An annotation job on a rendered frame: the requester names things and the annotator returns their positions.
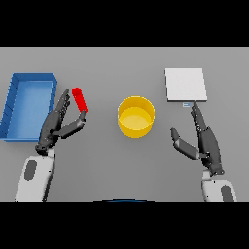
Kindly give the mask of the robot right hand dark grey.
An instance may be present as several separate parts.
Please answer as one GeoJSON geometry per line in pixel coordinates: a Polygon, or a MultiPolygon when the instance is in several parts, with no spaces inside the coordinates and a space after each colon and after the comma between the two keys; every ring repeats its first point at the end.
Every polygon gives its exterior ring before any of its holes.
{"type": "Polygon", "coordinates": [[[196,129],[198,147],[183,140],[174,127],[170,130],[173,147],[191,160],[201,160],[202,165],[209,170],[210,176],[224,175],[217,138],[212,129],[206,125],[196,102],[193,103],[191,115],[196,129]]]}

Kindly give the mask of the yellow bowl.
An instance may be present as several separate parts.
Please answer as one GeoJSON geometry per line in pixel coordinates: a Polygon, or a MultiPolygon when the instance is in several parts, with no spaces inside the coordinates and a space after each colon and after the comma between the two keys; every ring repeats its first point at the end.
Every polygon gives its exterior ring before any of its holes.
{"type": "Polygon", "coordinates": [[[154,125],[156,109],[152,102],[139,95],[124,99],[117,109],[117,124],[121,133],[129,138],[147,135],[154,125]]]}

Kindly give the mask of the pale square measuring scale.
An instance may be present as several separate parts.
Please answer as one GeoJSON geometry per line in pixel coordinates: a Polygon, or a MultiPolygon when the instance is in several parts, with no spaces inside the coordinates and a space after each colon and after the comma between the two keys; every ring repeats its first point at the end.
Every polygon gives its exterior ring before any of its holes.
{"type": "Polygon", "coordinates": [[[165,68],[168,102],[206,102],[207,92],[202,68],[165,68]]]}

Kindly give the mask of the blue tray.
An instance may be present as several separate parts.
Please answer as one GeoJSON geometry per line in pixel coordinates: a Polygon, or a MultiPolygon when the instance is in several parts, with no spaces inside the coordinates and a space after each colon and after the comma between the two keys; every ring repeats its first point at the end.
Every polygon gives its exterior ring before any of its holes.
{"type": "Polygon", "coordinates": [[[54,73],[13,73],[0,120],[0,140],[37,142],[54,106],[56,86],[54,73]]]}

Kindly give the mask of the robot left hand dark grey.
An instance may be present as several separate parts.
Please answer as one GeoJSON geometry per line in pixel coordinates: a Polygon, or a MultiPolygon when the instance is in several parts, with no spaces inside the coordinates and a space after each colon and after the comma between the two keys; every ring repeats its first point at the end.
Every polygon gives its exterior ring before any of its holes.
{"type": "Polygon", "coordinates": [[[79,111],[79,117],[75,121],[66,126],[62,125],[69,105],[69,89],[66,89],[59,98],[56,107],[50,111],[43,122],[39,141],[35,146],[39,155],[46,156],[49,149],[55,146],[59,138],[66,139],[84,128],[87,113],[85,111],[79,111]]]}

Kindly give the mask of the red beaker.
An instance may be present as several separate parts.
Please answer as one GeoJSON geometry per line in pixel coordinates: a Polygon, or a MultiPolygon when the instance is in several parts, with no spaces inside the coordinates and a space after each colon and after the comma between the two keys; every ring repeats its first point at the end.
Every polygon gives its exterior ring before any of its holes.
{"type": "Polygon", "coordinates": [[[87,112],[88,106],[86,104],[86,101],[84,99],[84,95],[82,93],[82,90],[80,88],[73,88],[72,89],[72,95],[74,97],[74,100],[78,106],[78,109],[80,112],[87,112]]]}

